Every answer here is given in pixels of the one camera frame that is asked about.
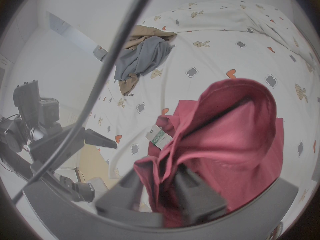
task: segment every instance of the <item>red garment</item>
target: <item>red garment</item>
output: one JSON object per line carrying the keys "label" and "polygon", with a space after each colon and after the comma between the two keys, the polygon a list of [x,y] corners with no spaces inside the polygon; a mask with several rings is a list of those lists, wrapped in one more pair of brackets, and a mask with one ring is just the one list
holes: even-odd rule
{"label": "red garment", "polygon": [[227,79],[212,84],[198,101],[179,101],[174,115],[158,117],[156,125],[173,139],[163,150],[150,142],[148,156],[136,161],[134,169],[152,210],[164,214],[167,227],[182,225],[171,184],[180,163],[221,194],[229,211],[279,177],[284,131],[276,112],[274,98],[262,84]]}

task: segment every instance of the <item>gray plastic panel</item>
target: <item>gray plastic panel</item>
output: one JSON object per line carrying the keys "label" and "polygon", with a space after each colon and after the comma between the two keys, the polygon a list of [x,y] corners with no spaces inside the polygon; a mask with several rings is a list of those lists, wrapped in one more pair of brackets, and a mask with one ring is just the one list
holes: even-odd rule
{"label": "gray plastic panel", "polygon": [[42,181],[24,190],[40,221],[60,240],[263,240],[279,224],[297,193],[296,186],[279,178],[248,205],[225,217],[199,226],[158,229],[125,225],[79,209]]}

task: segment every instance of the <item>pile of clothes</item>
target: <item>pile of clothes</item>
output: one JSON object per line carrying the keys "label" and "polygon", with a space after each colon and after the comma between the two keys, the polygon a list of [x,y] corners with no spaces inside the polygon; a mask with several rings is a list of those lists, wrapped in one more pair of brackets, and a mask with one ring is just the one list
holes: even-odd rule
{"label": "pile of clothes", "polygon": [[173,139],[162,150],[150,142],[134,170],[146,186],[153,212],[166,227],[182,226],[173,186],[178,165],[199,175],[234,211],[266,190],[280,175],[283,119],[262,84],[249,79],[216,82],[198,101],[181,100],[156,125]]}
{"label": "pile of clothes", "polygon": [[175,35],[154,27],[135,26],[115,63],[114,80],[119,80],[122,95],[127,95],[136,86],[139,75],[145,75],[161,64],[173,47],[166,41]]}

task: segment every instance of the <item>red cloth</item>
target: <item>red cloth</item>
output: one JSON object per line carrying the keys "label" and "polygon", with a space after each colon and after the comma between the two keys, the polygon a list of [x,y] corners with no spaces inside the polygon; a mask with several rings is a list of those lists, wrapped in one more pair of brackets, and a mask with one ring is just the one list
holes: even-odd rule
{"label": "red cloth", "polygon": [[227,201],[229,211],[250,202],[279,177],[284,131],[276,103],[262,84],[227,79],[212,84],[198,101],[181,100],[156,125],[173,137],[163,150],[149,145],[134,169],[154,212],[167,227],[181,226],[172,179],[180,163],[197,173]]}

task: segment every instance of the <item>green label stripe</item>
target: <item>green label stripe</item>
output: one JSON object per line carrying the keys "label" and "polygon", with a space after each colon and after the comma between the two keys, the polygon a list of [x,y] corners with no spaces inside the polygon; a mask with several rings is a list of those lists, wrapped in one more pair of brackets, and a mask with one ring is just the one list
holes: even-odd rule
{"label": "green label stripe", "polygon": [[158,134],[152,140],[152,143],[155,145],[162,138],[164,134],[165,132],[163,130],[159,131]]}

